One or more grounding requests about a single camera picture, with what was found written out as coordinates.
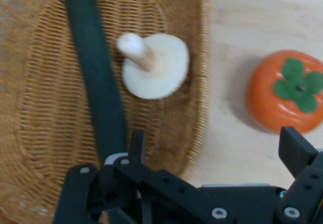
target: mushroom cap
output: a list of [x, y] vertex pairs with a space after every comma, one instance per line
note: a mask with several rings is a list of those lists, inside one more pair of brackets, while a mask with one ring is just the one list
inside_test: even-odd
[[145, 71], [130, 59], [123, 64], [123, 81], [128, 90], [144, 99], [160, 99], [175, 92], [185, 80], [189, 51], [179, 38], [155, 34], [144, 38], [155, 54], [154, 68]]

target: orange persimmon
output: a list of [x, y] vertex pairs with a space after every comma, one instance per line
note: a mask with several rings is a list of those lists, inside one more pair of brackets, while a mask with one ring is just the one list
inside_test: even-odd
[[279, 134], [282, 126], [300, 133], [323, 119], [323, 64], [295, 50], [267, 56], [253, 72], [246, 90], [246, 106], [264, 128]]

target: black bar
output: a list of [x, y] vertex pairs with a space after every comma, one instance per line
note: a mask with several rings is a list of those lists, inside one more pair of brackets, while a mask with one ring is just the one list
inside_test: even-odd
[[127, 151], [128, 133], [96, 0], [65, 0], [94, 126], [101, 165]]

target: persimmon calyx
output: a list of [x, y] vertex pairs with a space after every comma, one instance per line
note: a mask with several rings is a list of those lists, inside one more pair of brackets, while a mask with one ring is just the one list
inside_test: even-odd
[[302, 112], [315, 111], [317, 101], [314, 95], [323, 89], [323, 74], [317, 71], [305, 73], [303, 63], [294, 58], [286, 59], [282, 74], [284, 79], [274, 83], [275, 95], [285, 100], [293, 100]]

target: mushroom stem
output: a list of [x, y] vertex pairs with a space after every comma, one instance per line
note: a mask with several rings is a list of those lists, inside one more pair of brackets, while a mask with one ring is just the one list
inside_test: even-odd
[[118, 50], [145, 71], [152, 71], [156, 64], [155, 53], [144, 39], [134, 33], [126, 33], [117, 40]]

